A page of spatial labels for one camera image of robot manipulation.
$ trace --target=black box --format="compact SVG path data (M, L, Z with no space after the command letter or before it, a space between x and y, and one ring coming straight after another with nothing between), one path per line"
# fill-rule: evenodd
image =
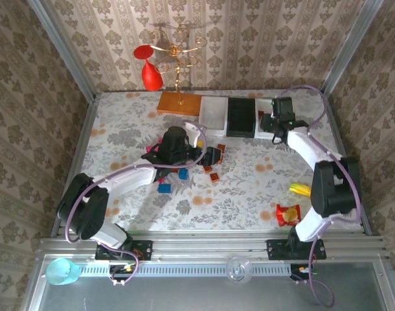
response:
M255 117L254 98L229 98L226 136L254 138Z

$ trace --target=gold metal stand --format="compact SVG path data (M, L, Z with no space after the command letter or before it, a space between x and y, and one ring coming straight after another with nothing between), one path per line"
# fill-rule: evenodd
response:
M189 34L190 34L190 27L188 25L180 24L179 27L176 29L178 33L181 35L183 34L184 38L183 41L175 45L173 43L170 44L169 49L162 49L160 47L156 47L154 45L151 45L151 47L155 50L158 51L164 51L167 53L167 55L159 60L155 66L156 68L160 71L160 73L167 73L169 70L169 65L166 63L164 64L166 69L164 71L161 71L159 69L159 64L163 63L165 60L167 60L169 57L174 57L176 60L176 66L175 66L175 71L176 71L176 80L175 80L175 90L176 93L172 92L163 92L159 105L157 107L157 111L160 113L176 113L180 115L199 115L200 111L200 102L201 102L201 96L200 95L194 95L194 94L182 94L180 93L179 90L179 85L180 85L180 69L181 66L185 67L193 67L196 66L201 60L197 58L196 56L190 56L190 61L189 63L184 63L181 60L181 55L182 54L188 54L192 51L197 51L202 49L204 46L207 44L207 40L202 37L198 37L195 39L196 47L192 49L181 49L182 44L189 39ZM155 30L154 32L162 32L165 36L167 41L168 36L167 33L163 30Z

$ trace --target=gold wire sculpture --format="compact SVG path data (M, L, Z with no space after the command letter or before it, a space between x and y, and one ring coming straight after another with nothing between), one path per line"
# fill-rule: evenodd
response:
M198 57L196 57L196 56L190 56L190 59L189 59L190 61L189 61L189 63L185 63L185 62L182 62L180 56L181 56L182 54L188 54L188 53L190 53L190 52L200 50L200 49L202 49L203 47L205 47L206 44L208 43L208 41L207 41L205 38L203 38L203 37L198 37L198 38L195 39L196 47L191 48L191 49L182 49L181 46L182 46L182 44L184 44L185 42L187 42L187 40L189 39L189 35L190 35L190 31L191 31L191 30L192 30L192 27L191 27L190 25L188 25L188 24L179 24L179 26L176 28L176 32L179 33L180 38L182 38L182 36L183 36L184 38L183 38L182 42L181 42L180 44L178 44L178 45L173 44L173 43L170 43L170 40L169 40L169 37L168 37L166 31L164 31L164 30L162 30L162 29L157 29L157 30L155 30L155 31L152 32L152 35L153 35L155 32L158 32L159 34L164 34L165 37L166 37L166 39L167 39L167 42L169 42L169 44L170 44L168 49L162 49L162 48L156 47L156 46L154 46L154 45L151 45L150 47L152 47L152 48L155 49L155 50L163 51L163 52L166 52L166 53L167 53L167 55L166 55L164 58L162 58L161 60L159 60L159 61L155 64L157 70L158 70L160 73L167 73L167 72L169 71L169 67L170 67L170 66L166 63L166 64L165 64L166 69L165 69L164 71L161 71L160 68L159 68L159 64L160 64L160 63L163 63L163 62L164 62L165 60L167 60L169 57L173 57L173 58L176 60L176 67L175 67L175 71L176 71L176 80L175 80L175 84L174 84L174 85L175 85L175 90L176 90L176 92L177 92L177 95L178 95L178 97L179 97L179 104L180 104L180 105L183 104L183 99L182 99L182 96L181 96L181 93L180 93L180 90L179 90L179 85L180 85L180 69L181 69L181 66L184 66L184 67L193 67L193 66L196 66L196 65L201 61L201 60L200 60Z

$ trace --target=plastic cup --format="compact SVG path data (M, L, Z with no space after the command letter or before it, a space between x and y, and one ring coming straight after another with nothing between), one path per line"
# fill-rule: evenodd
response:
M52 285L66 285L78 280L81 275L80 267L65 258L52 261L45 272L47 282Z
M248 258L235 256L226 264L228 279L236 283L246 283L252 278L252 265Z

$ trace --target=blue block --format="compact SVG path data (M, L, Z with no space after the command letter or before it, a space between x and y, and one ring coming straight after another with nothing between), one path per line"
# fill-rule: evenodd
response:
M172 185L169 183L161 183L158 191L159 193L172 193Z
M187 168L181 168L179 170L179 178L183 180L187 180L187 177L189 176L189 171Z

